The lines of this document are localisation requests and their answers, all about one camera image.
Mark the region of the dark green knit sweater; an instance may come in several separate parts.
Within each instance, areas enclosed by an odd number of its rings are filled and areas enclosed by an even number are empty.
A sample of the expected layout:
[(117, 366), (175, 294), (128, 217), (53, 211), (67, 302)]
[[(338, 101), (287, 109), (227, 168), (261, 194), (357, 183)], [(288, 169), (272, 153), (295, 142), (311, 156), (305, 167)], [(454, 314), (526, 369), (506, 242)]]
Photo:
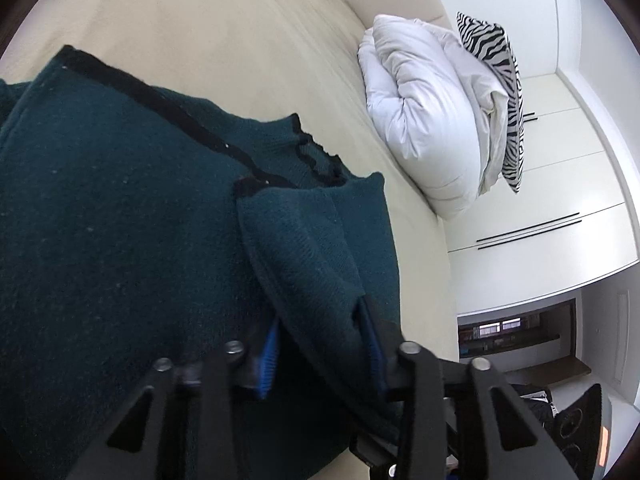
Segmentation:
[(65, 47), (1, 87), (1, 474), (62, 479), (152, 363), (272, 318), (236, 428), (249, 479), (308, 479), (376, 421), (352, 312), (400, 315), (384, 180), (303, 132)]

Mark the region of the black round device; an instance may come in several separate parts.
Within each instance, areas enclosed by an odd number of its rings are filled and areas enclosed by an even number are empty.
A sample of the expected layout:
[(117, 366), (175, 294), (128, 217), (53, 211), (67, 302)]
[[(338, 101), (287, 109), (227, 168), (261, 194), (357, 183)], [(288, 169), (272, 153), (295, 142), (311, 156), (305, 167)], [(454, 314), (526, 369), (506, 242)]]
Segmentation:
[(600, 384), (554, 418), (552, 439), (578, 479), (605, 476), (611, 449), (612, 404)]

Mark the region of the dark open shelf niche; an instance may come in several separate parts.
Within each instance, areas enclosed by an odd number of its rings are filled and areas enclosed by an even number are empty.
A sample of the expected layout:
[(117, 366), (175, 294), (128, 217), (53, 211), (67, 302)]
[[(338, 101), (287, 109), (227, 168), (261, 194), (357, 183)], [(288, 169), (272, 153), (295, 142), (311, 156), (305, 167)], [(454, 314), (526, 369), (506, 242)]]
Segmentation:
[(458, 328), (462, 363), (484, 358), (510, 382), (552, 386), (586, 376), (591, 368), (578, 358), (577, 302), (570, 298), (549, 307)]

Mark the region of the white wardrobe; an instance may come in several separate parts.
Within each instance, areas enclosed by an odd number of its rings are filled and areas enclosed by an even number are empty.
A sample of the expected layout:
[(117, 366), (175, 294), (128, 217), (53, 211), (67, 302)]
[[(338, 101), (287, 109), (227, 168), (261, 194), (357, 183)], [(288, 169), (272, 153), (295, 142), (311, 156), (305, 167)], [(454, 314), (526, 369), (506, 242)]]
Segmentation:
[(446, 224), (459, 316), (543, 300), (632, 266), (627, 199), (600, 134), (556, 75), (526, 78), (525, 165)]

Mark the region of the white folded duvet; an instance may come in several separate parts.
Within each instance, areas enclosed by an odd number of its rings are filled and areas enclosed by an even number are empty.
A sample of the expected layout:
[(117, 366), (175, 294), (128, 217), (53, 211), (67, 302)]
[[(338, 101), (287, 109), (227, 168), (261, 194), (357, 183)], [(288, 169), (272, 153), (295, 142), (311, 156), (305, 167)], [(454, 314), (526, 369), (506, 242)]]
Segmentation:
[(376, 132), (440, 218), (450, 220), (497, 182), (506, 154), (508, 95), (449, 29), (378, 14), (358, 62)]

